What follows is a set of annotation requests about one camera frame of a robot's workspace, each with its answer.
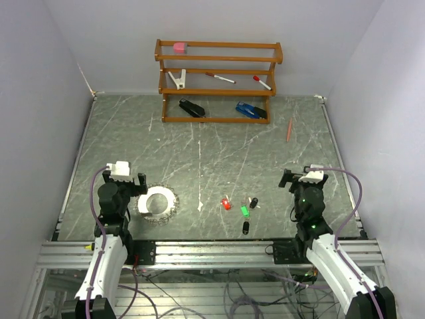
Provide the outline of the red key tag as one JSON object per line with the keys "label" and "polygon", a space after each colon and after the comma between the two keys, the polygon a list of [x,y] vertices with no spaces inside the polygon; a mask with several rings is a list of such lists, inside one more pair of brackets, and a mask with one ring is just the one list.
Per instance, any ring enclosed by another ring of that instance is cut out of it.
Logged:
{"label": "red key tag", "polygon": [[220,203],[226,211],[230,211],[232,209],[232,203],[227,195],[221,199]]}

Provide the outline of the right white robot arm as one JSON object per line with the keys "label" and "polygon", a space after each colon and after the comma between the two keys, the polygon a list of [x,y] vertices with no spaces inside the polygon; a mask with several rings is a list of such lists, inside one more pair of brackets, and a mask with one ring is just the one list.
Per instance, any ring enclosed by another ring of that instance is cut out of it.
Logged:
{"label": "right white robot arm", "polygon": [[305,166],[302,173],[285,169],[279,182],[281,188],[290,184],[289,192],[294,195],[294,258],[301,263],[311,262],[321,273],[346,318],[396,318],[396,302],[390,288],[379,287],[357,266],[339,244],[339,232],[333,232],[323,217],[323,187],[329,178],[326,171],[339,171],[359,180],[344,169],[312,164]]}

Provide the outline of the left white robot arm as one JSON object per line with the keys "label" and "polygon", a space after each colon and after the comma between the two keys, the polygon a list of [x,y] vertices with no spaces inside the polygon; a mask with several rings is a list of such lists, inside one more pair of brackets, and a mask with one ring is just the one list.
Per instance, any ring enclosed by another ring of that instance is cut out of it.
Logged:
{"label": "left white robot arm", "polygon": [[116,175],[112,164],[99,169],[90,183],[89,202],[95,220],[93,255],[86,276],[72,300],[64,303],[62,318],[115,318],[113,302],[122,268],[135,257],[128,225],[132,197],[145,195],[145,175],[138,182],[125,169]]}

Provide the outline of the metal disc with keyrings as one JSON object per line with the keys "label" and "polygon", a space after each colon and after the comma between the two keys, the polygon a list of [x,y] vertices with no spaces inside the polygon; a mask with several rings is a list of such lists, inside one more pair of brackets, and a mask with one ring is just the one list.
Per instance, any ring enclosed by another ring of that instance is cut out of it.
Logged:
{"label": "metal disc with keyrings", "polygon": [[136,198],[135,212],[150,224],[166,225],[179,208],[179,196],[164,183],[148,185],[145,195]]}

